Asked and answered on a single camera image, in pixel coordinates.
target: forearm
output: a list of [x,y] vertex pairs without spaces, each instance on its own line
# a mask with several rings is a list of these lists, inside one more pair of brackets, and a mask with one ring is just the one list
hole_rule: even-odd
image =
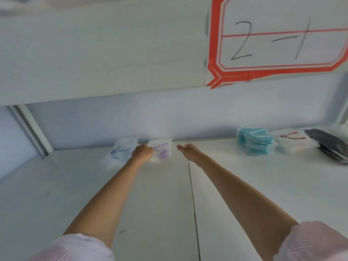
[[249,184],[202,155],[196,162],[215,185],[264,261],[272,261],[297,222]]
[[89,201],[64,234],[82,233],[111,247],[122,208],[141,165],[130,159]]

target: pink sleeve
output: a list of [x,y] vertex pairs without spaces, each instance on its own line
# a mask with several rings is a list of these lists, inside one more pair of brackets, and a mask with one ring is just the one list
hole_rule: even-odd
[[113,252],[99,239],[82,234],[64,235],[28,261],[115,261]]
[[292,228],[274,261],[348,261],[348,239],[322,222]]

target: hand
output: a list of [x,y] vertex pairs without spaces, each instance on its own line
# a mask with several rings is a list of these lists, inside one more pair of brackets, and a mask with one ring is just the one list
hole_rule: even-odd
[[177,145],[176,147],[182,152],[185,158],[196,163],[197,166],[199,166],[200,159],[206,156],[194,144],[186,144],[185,146]]
[[149,148],[148,145],[143,144],[136,147],[132,153],[131,159],[142,164],[150,161],[153,154],[154,148]]

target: black item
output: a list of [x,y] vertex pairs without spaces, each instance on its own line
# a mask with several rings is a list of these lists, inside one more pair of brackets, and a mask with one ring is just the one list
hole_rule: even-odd
[[306,134],[320,144],[320,149],[340,163],[348,163],[348,144],[341,138],[317,128],[305,130]]

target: teal item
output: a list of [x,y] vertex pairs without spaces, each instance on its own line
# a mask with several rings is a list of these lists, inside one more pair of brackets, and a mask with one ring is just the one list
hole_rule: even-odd
[[237,141],[248,154],[256,156],[268,154],[268,147],[273,143],[273,136],[263,127],[242,127],[238,131]]

